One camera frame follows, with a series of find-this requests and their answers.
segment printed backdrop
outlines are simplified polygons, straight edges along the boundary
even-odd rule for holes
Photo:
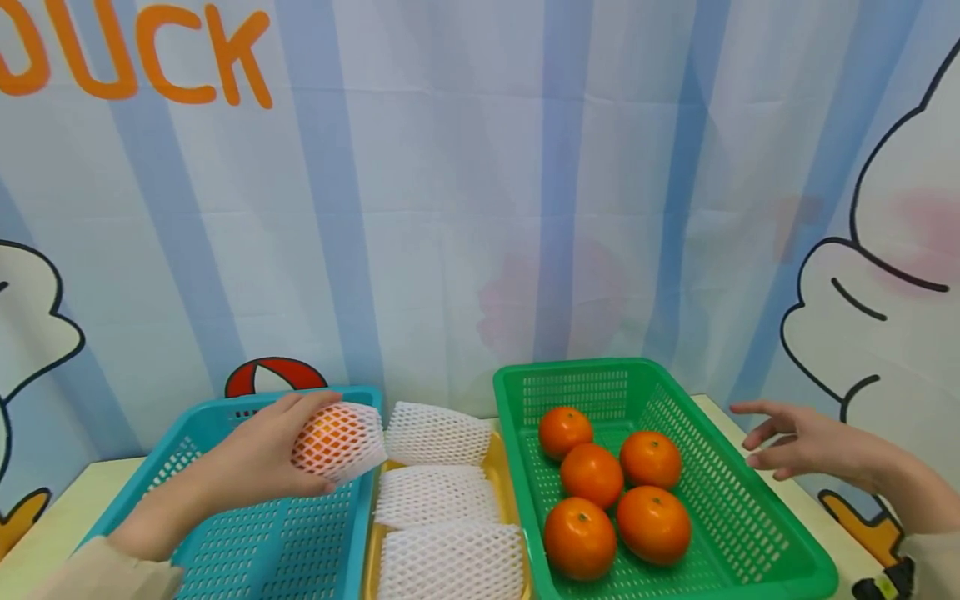
[[[498,367],[597,355],[816,406],[960,483],[958,24],[0,0],[0,555],[197,402],[329,381],[489,417]],[[892,560],[878,500],[803,483]]]

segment blue stripe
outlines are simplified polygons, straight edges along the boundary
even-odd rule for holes
[[[592,0],[547,2],[544,8],[535,361],[565,359],[570,342],[574,215],[592,21]]]
[[[383,389],[363,208],[353,160],[340,47],[329,0],[276,3],[307,177],[353,385]]]
[[[797,277],[806,252],[822,239],[833,220],[867,133],[913,28],[920,2],[860,4],[840,80],[806,179],[803,196],[823,200],[816,223],[794,227],[791,258],[780,265],[760,312],[730,401],[760,396],[780,344],[780,321],[797,301]]]
[[[0,180],[0,237],[43,252],[34,241],[23,215],[11,197],[10,190]],[[77,321],[67,308],[69,290],[62,290],[60,314],[74,323]],[[80,329],[84,324],[78,323]],[[130,422],[120,408],[116,394],[107,382],[104,370],[90,348],[56,367],[52,376],[60,387],[60,393],[73,409],[77,420],[84,427],[86,436],[93,444],[98,460],[111,460],[136,456],[143,452],[139,440],[133,434]],[[99,435],[107,431],[109,435]]]
[[[114,6],[135,56],[132,44],[136,39],[136,3],[120,0],[114,2]],[[77,29],[84,38],[91,70],[102,79],[114,79],[113,62],[93,3],[74,3],[71,8]],[[211,380],[223,381],[237,365],[244,363],[246,355],[180,152],[167,101],[150,89],[142,71],[138,77],[140,90],[135,96],[108,105],[180,292],[207,373]],[[218,98],[217,102],[226,101]]]
[[[668,368],[673,364],[680,338],[686,225],[729,12],[729,0],[697,3],[677,101],[677,125],[660,235],[657,292],[642,351],[643,356]]]

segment white foam mesh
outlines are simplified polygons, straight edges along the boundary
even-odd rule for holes
[[[500,510],[493,485],[480,467],[430,465],[380,475],[374,519],[394,529],[450,521],[497,523]]]
[[[381,600],[517,600],[523,546],[516,525],[445,523],[387,534]]]
[[[403,465],[479,465],[490,434],[490,425],[476,417],[398,402],[387,428],[387,454]]]
[[[387,460],[380,413],[372,406],[337,402],[303,427],[293,463],[340,485]]]

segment orange duck foot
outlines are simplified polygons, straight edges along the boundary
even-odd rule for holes
[[[0,561],[34,526],[50,503],[51,495],[46,488],[34,490],[17,502],[8,516],[0,514]]]
[[[881,512],[872,519],[865,519],[836,492],[823,490],[819,494],[820,502],[827,512],[844,529],[867,549],[884,567],[896,564],[900,558],[897,549],[903,539],[900,524],[880,505]]]

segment orange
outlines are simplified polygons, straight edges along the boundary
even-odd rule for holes
[[[648,563],[676,564],[690,546],[690,515],[672,493],[641,486],[623,494],[616,507],[620,537]]]
[[[620,464],[632,486],[671,490],[680,482],[680,450],[656,431],[637,431],[620,447]]]
[[[593,425],[575,408],[561,406],[540,419],[540,447],[555,461],[561,461],[577,444],[593,442]]]
[[[576,581],[607,574],[616,558],[616,532],[600,507],[583,498],[560,501],[543,525],[543,549],[554,568]]]
[[[623,492],[623,471],[616,457],[602,445],[580,444],[560,464],[566,493],[585,498],[603,510],[616,504]]]
[[[297,436],[294,464],[317,473],[344,463],[363,436],[363,425],[349,404],[337,402],[310,418]]]

